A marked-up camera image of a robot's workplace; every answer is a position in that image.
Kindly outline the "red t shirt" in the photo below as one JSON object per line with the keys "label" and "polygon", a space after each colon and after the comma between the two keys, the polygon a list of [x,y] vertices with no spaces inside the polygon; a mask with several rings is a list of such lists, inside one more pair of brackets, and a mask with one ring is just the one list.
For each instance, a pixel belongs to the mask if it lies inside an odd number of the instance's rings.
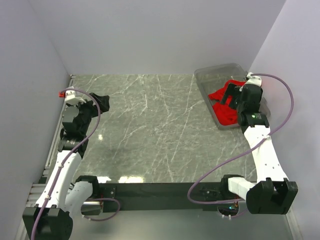
{"label": "red t shirt", "polygon": [[237,111],[229,106],[230,103],[234,104],[236,98],[229,96],[225,104],[220,103],[229,84],[235,84],[242,87],[245,82],[230,79],[224,84],[224,87],[208,95],[210,100],[216,101],[216,103],[212,105],[212,109],[216,114],[218,122],[223,126],[230,126],[238,123]]}

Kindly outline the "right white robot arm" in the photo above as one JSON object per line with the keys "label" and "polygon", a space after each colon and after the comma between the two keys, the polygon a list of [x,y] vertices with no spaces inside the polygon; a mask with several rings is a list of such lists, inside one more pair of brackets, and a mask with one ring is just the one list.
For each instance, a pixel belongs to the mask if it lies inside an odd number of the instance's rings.
{"label": "right white robot arm", "polygon": [[219,193],[226,200],[238,195],[245,200],[251,214],[285,215],[298,193],[298,186],[288,179],[278,160],[268,118],[260,112],[262,93],[258,85],[230,83],[220,101],[225,104],[231,97],[229,107],[236,110],[238,125],[253,156],[257,180],[252,183],[241,176],[227,175]]}

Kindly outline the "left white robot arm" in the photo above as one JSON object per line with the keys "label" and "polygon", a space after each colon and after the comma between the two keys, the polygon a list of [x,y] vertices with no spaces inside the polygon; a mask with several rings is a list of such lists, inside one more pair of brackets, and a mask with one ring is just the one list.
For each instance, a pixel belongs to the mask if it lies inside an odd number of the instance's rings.
{"label": "left white robot arm", "polygon": [[72,178],[87,149],[89,125],[100,118],[100,109],[92,100],[67,104],[52,173],[35,205],[26,207],[22,215],[31,240],[68,240],[83,203],[99,197],[97,177],[81,176],[75,183]]}

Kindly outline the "black base crossbar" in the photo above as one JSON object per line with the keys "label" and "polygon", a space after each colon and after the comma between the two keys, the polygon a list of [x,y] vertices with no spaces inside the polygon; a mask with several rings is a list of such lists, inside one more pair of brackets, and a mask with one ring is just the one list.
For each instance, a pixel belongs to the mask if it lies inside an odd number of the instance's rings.
{"label": "black base crossbar", "polygon": [[196,204],[187,198],[193,184],[190,182],[171,183],[101,183],[103,198],[112,198],[120,203],[121,211],[162,211],[195,210],[217,211],[223,215],[235,216],[239,212],[238,196],[224,193],[219,182],[201,182],[190,197],[200,202],[231,200],[227,203]]}

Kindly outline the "aluminium rail frame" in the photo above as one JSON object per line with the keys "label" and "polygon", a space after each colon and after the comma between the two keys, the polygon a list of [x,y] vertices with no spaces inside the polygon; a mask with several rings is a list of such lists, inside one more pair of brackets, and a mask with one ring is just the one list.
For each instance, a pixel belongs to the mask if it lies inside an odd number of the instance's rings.
{"label": "aluminium rail frame", "polygon": [[[73,78],[75,77],[75,74],[69,74],[68,78],[67,78],[67,86],[70,87],[73,84]],[[59,105],[59,114],[58,114],[58,118],[55,120],[55,129],[54,129],[54,134],[51,137],[51,141],[50,141],[50,145],[49,145],[49,149],[47,151],[47,155],[45,158],[45,162],[41,166],[41,168],[37,168],[38,170],[40,170],[40,173],[37,175],[37,179],[35,181],[33,181],[28,195],[27,195],[27,200],[25,201],[25,206],[23,206],[23,210],[25,210],[26,207],[34,207],[36,200],[38,199],[38,197],[40,196],[40,190],[44,190],[45,189],[45,184],[44,183],[39,183],[42,182],[42,179],[48,179],[49,175],[51,175],[52,169],[51,169],[51,165],[53,162],[53,157],[55,154],[55,149],[56,146],[58,144],[58,132],[60,131],[60,126],[61,126],[61,122],[62,122],[62,112],[65,108],[65,104],[61,103]],[[28,237],[28,233],[21,215],[21,219],[18,225],[18,229],[17,232],[13,238],[13,240],[29,240]]]}

